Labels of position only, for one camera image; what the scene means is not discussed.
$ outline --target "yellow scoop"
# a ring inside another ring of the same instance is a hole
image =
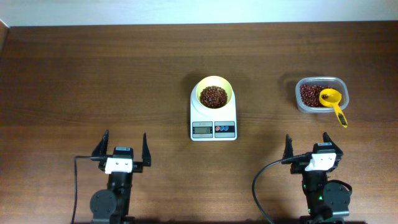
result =
[[[337,115],[340,124],[343,125],[344,128],[347,128],[347,119],[344,116],[342,110],[338,106],[341,100],[341,93],[334,89],[324,89],[319,94],[319,102],[326,107],[333,107],[335,109],[335,113]]]

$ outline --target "plastic container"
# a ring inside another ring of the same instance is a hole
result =
[[[297,108],[303,113],[332,113],[333,108],[316,108],[310,107],[303,103],[300,94],[300,86],[302,85],[322,85],[330,86],[342,94],[340,101],[340,108],[343,110],[347,107],[349,103],[349,96],[346,84],[339,78],[336,77],[308,77],[300,80],[296,85],[296,100]]]

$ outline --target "container of beans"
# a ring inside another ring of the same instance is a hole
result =
[[[336,77],[308,77],[296,85],[297,108],[303,113],[332,113],[333,108],[323,107],[319,102],[319,93],[326,88],[333,88],[342,94],[340,108],[343,110],[349,103],[346,84]]]
[[[218,76],[202,79],[196,89],[198,101],[208,109],[217,110],[226,106],[232,97],[232,87],[229,82]]]

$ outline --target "cable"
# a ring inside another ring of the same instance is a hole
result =
[[[257,196],[256,196],[256,181],[257,181],[257,178],[258,178],[266,169],[272,167],[273,165],[276,165],[276,164],[281,163],[281,162],[287,162],[287,161],[295,160],[295,159],[298,159],[298,158],[301,158],[301,157],[306,157],[306,156],[307,156],[306,154],[302,154],[302,155],[294,156],[294,157],[291,157],[291,158],[288,158],[288,159],[281,159],[281,160],[272,162],[272,163],[266,165],[264,168],[262,168],[262,169],[257,173],[257,175],[254,177],[253,183],[252,183],[252,186],[251,186],[251,191],[252,191],[252,193],[253,193],[254,201],[256,202],[256,205],[259,207],[259,210],[261,211],[261,213],[267,218],[267,220],[269,221],[270,224],[275,224],[275,223],[274,223],[274,222],[271,220],[271,218],[266,214],[266,212],[264,211],[264,209],[262,209],[262,206],[260,205],[260,202],[258,201]]]
[[[72,221],[71,224],[75,223],[76,207],[77,207],[77,159],[106,159],[106,157],[99,156],[75,156],[75,204],[73,206]]]

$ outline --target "yellow handle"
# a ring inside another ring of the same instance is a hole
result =
[[[335,105],[333,105],[333,108],[335,109],[335,113],[340,124],[343,125],[344,128],[347,128],[348,122],[346,116],[344,116],[338,104],[336,103]]]

